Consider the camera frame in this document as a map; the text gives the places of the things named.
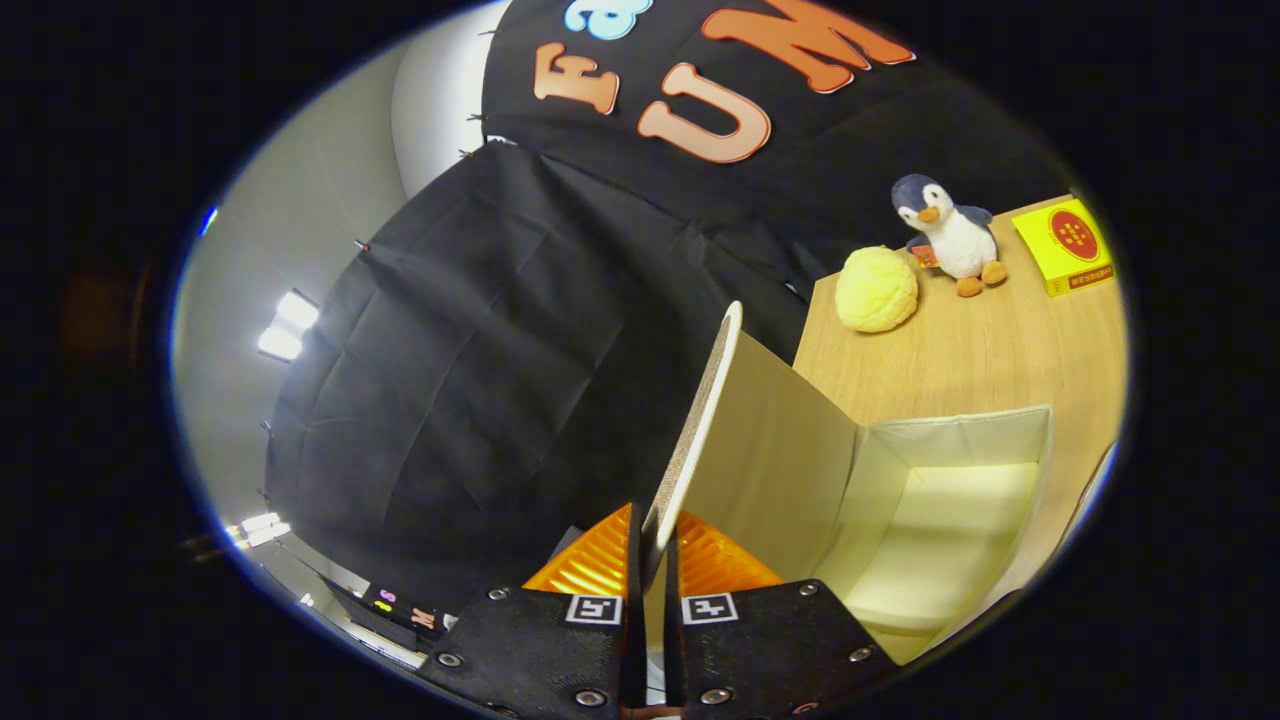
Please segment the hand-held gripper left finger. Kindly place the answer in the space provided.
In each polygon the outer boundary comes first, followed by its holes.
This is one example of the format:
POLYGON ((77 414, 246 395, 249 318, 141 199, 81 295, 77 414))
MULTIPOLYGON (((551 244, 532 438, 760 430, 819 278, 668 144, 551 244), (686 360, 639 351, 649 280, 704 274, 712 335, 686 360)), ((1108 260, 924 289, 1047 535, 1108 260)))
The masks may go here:
POLYGON ((646 700, 641 529, 632 503, 521 585, 495 585, 419 667, 433 689, 516 719, 621 719, 646 700))

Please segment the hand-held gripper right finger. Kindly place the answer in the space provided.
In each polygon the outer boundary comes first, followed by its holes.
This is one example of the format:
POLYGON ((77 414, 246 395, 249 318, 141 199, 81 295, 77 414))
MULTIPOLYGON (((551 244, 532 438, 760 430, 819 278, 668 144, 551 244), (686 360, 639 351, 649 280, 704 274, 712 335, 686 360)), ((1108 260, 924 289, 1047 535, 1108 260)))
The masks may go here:
POLYGON ((664 557, 666 703, 685 719, 823 719, 900 665, 822 580, 785 582, 681 512, 664 557))

